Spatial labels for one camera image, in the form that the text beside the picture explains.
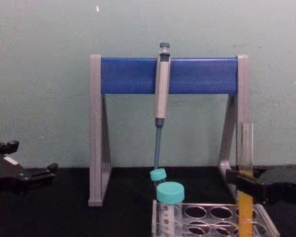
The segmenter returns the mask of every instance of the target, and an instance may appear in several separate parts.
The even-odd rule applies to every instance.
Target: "test tube rack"
[[[152,237],[162,236],[159,231],[159,203],[152,205]],[[238,205],[235,204],[182,204],[182,237],[238,237]],[[279,237],[263,206],[253,207],[253,237]]]

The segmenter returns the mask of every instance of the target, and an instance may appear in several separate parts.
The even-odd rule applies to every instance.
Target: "blue bar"
[[[102,94],[154,94],[156,58],[102,58]],[[170,94],[236,94],[237,58],[172,58]]]

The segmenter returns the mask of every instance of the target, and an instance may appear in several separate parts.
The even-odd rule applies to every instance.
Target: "tube label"
[[[160,205],[160,230],[163,236],[175,234],[174,206]]]

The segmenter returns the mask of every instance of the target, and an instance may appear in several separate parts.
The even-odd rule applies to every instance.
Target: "gray frame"
[[[105,95],[101,95],[101,56],[90,56],[90,198],[102,206],[111,175],[109,130]]]
[[[250,64],[248,55],[238,55],[237,95],[229,95],[222,132],[221,151],[218,168],[226,182],[226,170],[230,167],[230,149],[234,127],[236,127],[236,164],[239,164],[241,151],[241,123],[249,122]],[[237,202],[237,190],[227,184],[232,197]]]

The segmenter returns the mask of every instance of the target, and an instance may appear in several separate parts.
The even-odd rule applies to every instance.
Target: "test tube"
[[[241,157],[239,172],[253,177],[253,123],[241,124]],[[251,237],[253,233],[253,198],[243,192],[238,193],[239,237]]]
[[[182,201],[184,186],[177,182],[164,182],[157,186],[159,201],[159,230],[161,236],[182,236]]]
[[[163,168],[154,169],[150,172],[150,178],[154,182],[155,188],[157,188],[159,184],[166,182],[166,177],[167,174]]]

